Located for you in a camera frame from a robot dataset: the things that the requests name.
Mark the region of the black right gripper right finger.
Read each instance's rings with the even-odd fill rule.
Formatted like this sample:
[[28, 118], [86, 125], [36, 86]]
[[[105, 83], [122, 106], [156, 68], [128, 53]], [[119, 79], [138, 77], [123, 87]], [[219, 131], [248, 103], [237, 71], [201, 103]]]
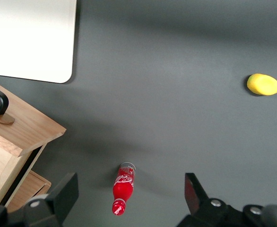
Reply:
[[184, 197], [189, 215], [179, 227], [243, 227], [242, 212], [220, 199], [210, 198], [194, 173], [186, 173]]

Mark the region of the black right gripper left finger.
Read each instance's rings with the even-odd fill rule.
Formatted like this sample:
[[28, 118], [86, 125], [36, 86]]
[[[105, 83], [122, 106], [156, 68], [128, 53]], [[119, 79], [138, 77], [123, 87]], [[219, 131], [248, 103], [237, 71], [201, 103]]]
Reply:
[[25, 226], [61, 227], [78, 196], [78, 174], [68, 173], [50, 193], [33, 197], [23, 206]]

